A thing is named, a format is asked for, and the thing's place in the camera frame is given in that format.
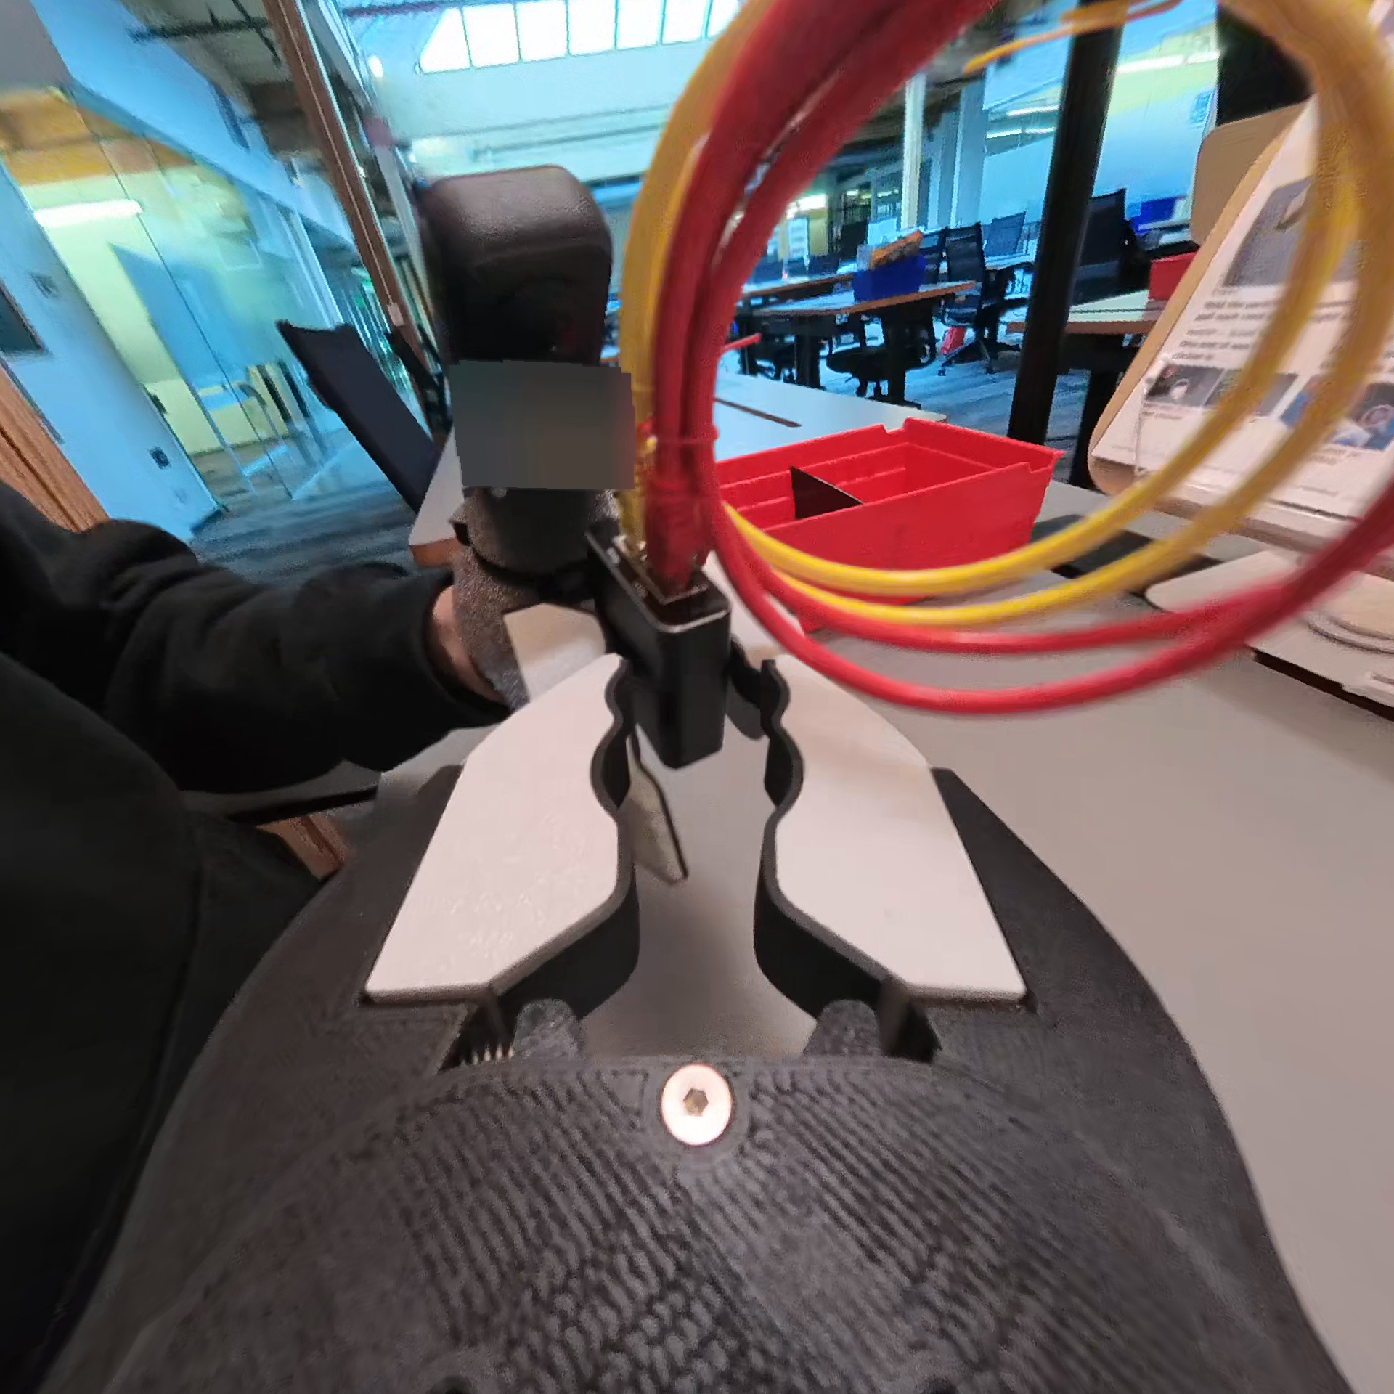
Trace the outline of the printed instruction sheet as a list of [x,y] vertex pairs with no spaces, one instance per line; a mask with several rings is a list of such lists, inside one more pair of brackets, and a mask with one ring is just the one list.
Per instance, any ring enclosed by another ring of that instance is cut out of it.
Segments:
[[[1092,476],[1106,494],[1170,463],[1209,420],[1272,320],[1301,244],[1316,124],[1307,109],[1274,141],[1266,163],[1246,177],[1246,197],[1231,199],[1203,242],[1199,259],[1206,264],[1193,287],[1176,289],[1143,340],[1120,385],[1120,403],[1105,411],[1092,440]],[[1166,508],[1191,511],[1218,501],[1291,438],[1345,338],[1359,254],[1359,246],[1350,246],[1259,403],[1168,496]],[[1284,529],[1307,546],[1326,543],[1390,481],[1390,460],[1387,345],[1329,436],[1249,514],[1248,528]]]

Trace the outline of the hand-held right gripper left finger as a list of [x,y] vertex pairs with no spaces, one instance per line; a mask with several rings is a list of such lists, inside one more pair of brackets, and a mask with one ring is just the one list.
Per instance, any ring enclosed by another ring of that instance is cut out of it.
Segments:
[[592,1014],[633,974],[638,899],[619,810],[630,677],[604,654],[507,717],[459,768],[363,984],[375,1006],[557,999]]

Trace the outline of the white stand base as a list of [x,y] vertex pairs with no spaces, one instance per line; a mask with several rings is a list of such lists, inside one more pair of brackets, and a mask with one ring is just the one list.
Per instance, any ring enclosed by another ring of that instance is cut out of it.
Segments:
[[[1229,561],[1199,559],[1151,584],[1143,601],[1165,614],[1234,599],[1296,569],[1289,551],[1261,548]],[[1390,582],[1364,576],[1317,609],[1248,645],[1254,662],[1339,700],[1392,719]]]

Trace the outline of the black pole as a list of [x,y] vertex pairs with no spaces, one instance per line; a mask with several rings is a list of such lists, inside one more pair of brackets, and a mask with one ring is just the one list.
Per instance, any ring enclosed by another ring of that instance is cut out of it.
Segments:
[[1090,2],[1070,45],[1043,192],[1033,287],[1025,312],[1007,435],[1043,443],[1121,46],[1126,3]]

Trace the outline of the white desk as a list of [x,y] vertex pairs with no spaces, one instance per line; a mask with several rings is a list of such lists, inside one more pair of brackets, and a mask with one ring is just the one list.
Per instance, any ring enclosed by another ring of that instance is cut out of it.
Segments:
[[[919,420],[942,423],[947,418],[941,411],[894,407],[763,377],[720,373],[711,408],[711,423],[718,433],[713,458],[725,463],[781,445],[813,441],[866,426],[894,430]],[[456,433],[449,431],[408,536],[409,554],[419,567],[448,564],[458,543],[451,518],[461,499]]]

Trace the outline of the person's black sweatshirt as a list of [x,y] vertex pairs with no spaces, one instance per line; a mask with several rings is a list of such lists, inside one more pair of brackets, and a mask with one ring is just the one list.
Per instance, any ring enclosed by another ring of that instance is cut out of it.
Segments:
[[3,659],[3,1391],[84,1303],[174,1094],[317,889]]

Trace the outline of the blue storage bin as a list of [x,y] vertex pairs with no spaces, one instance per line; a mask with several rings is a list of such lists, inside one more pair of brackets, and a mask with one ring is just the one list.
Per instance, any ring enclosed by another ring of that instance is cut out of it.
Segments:
[[884,260],[853,272],[853,304],[871,304],[911,297],[921,290],[927,274],[927,257],[922,249],[911,255]]

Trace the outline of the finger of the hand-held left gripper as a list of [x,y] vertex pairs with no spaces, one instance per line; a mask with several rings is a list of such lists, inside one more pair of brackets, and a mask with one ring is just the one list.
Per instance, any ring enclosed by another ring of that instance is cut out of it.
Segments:
[[[584,609],[531,604],[506,614],[502,626],[529,700],[607,654],[599,619]],[[627,765],[629,792],[619,806],[619,825],[632,858],[662,883],[683,883],[688,878],[685,853],[637,732],[627,737]]]

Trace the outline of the person's left hand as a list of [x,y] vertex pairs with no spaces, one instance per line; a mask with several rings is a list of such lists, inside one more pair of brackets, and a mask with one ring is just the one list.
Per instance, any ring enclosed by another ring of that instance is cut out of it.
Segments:
[[429,662],[443,680],[473,692],[481,700],[504,705],[502,695],[479,665],[486,652],[492,619],[464,604],[454,586],[444,586],[429,606],[424,622],[424,647]]

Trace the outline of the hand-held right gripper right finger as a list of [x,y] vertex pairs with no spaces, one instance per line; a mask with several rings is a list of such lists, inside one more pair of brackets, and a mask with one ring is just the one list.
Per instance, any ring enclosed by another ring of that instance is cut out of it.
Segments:
[[1023,1002],[936,773],[897,727],[789,655],[760,667],[760,723],[755,956],[776,991],[808,1014]]

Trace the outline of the red plastic bin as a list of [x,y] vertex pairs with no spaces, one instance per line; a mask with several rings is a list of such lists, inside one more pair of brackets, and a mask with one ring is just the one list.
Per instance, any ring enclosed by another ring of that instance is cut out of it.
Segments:
[[[866,426],[715,463],[720,496],[775,543],[841,566],[944,569],[1025,546],[1060,450],[949,423]],[[854,509],[793,518],[789,470]]]

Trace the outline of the black port adapter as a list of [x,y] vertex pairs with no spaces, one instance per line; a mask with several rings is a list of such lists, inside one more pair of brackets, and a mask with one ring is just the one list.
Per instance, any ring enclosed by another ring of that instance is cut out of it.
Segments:
[[726,722],[730,602],[702,571],[663,591],[615,524],[585,534],[589,594],[610,650],[632,672],[632,712],[658,760],[680,770],[713,757]]

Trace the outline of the black office chair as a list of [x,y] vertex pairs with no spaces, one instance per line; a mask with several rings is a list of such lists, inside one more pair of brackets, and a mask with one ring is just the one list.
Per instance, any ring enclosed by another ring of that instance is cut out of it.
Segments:
[[318,400],[351,433],[409,513],[418,514],[441,453],[358,330],[287,320],[277,320],[275,327]]

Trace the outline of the person's left forearm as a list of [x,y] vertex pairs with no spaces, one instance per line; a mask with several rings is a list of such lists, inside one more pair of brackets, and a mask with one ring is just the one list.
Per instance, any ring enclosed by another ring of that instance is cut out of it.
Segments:
[[8,485],[1,554],[3,659],[180,790],[277,790],[343,762],[383,773],[507,714],[429,662],[441,571],[358,564],[265,586],[149,524],[61,528]]

